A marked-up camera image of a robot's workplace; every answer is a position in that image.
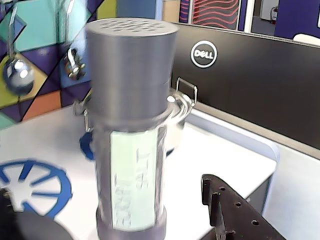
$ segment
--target black monitor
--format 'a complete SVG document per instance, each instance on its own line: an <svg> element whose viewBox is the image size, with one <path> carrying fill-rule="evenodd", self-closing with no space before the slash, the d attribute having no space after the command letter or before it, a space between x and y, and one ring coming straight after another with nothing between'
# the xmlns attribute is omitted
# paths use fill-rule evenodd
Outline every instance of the black monitor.
<svg viewBox="0 0 320 240"><path fill-rule="evenodd" d="M177 25L173 87L181 77L197 85L201 103L320 149L319 47Z"/></svg>

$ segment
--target perforated lid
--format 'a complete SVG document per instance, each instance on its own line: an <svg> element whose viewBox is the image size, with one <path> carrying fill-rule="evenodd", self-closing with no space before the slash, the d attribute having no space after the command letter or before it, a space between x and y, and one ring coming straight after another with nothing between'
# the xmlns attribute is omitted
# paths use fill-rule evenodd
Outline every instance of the perforated lid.
<svg viewBox="0 0 320 240"><path fill-rule="evenodd" d="M111 37L151 37L172 34L179 28L155 19L116 17L89 22L86 30Z"/></svg>

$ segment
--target black metal bracket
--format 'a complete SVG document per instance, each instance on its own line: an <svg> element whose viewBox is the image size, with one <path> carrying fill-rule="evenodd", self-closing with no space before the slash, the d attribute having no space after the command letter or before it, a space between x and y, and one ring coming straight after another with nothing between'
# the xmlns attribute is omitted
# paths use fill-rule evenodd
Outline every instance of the black metal bracket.
<svg viewBox="0 0 320 240"><path fill-rule="evenodd" d="M201 240L286 240L219 177L204 174L201 185L202 204L214 227Z"/></svg>
<svg viewBox="0 0 320 240"><path fill-rule="evenodd" d="M6 188L0 188L0 239L25 240L18 226L10 192Z"/></svg>

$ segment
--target desk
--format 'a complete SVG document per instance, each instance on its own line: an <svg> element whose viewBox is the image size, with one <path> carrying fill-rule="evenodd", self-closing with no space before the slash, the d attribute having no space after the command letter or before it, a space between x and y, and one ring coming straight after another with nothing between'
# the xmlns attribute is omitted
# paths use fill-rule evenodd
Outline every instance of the desk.
<svg viewBox="0 0 320 240"><path fill-rule="evenodd" d="M75 240L97 239L95 163L79 148L82 117L71 107L0 131L0 187L14 206L48 215ZM247 198L277 163L190 123L165 163L166 240L195 240L210 230L201 203L201 175L214 174Z"/></svg>

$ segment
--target blue gear design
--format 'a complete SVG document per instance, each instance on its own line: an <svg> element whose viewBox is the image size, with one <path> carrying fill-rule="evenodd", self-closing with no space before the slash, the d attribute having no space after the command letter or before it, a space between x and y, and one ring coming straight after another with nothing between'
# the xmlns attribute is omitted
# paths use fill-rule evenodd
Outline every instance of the blue gear design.
<svg viewBox="0 0 320 240"><path fill-rule="evenodd" d="M4 184L9 184L11 182L10 178L6 176L4 173L4 169L11 166L16 165L23 165L23 169L20 173L20 176L18 178L18 181L25 181L29 172L34 166L41 167L44 169L49 170L49 174L33 181L30 183L30 187L35 186L37 184L43 183L53 177L57 177L60 181L61 189L59 193L50 193L50 192L32 192L32 196L41 196L41 197L47 197L47 198L56 198L57 201L55 205L45 214L45 216L54 219L55 216L67 205L68 201L72 198L72 187L71 182L66 174L66 172L63 169L60 169L54 165L40 162L34 159L22 159L22 160L15 160L10 161L4 164L0 165L0 180L4 182ZM37 211L27 202L24 201L22 203L23 211L26 212L33 212L36 214Z"/></svg>

